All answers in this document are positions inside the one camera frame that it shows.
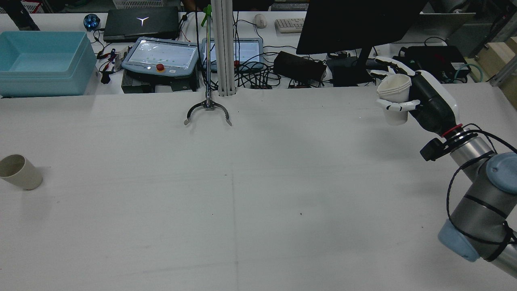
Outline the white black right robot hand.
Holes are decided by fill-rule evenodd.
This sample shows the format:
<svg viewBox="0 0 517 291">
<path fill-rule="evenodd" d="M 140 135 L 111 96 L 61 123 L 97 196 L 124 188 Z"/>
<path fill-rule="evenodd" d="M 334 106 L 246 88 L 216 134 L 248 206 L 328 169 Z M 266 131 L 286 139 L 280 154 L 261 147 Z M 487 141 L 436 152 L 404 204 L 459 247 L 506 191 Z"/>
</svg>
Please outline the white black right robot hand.
<svg viewBox="0 0 517 291">
<path fill-rule="evenodd" d="M 395 74 L 383 74 L 382 84 L 398 75 L 408 77 L 411 83 L 407 101 L 395 102 L 378 98 L 377 103 L 386 112 L 410 112 L 424 130 L 441 137 L 460 127 L 456 100 L 432 74 L 425 70 L 412 70 L 402 62 L 389 57 L 376 57 L 375 61 L 395 71 Z"/>
</svg>

